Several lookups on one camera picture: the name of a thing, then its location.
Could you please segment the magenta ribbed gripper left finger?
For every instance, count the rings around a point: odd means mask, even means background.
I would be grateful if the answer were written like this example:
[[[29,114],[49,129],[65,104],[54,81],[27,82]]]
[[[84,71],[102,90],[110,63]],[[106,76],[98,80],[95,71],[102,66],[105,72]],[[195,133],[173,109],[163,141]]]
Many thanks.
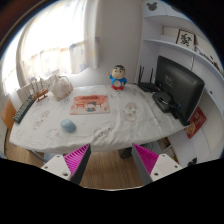
[[[79,185],[90,155],[91,146],[86,144],[65,156],[55,155],[42,166],[42,169]]]

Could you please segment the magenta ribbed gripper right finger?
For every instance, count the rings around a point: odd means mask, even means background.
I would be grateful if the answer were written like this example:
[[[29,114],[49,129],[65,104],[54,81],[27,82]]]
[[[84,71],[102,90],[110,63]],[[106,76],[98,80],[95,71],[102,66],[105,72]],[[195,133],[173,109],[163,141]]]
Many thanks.
[[[131,153],[144,185],[150,184],[182,169],[182,167],[167,154],[158,155],[137,144],[132,145]]]

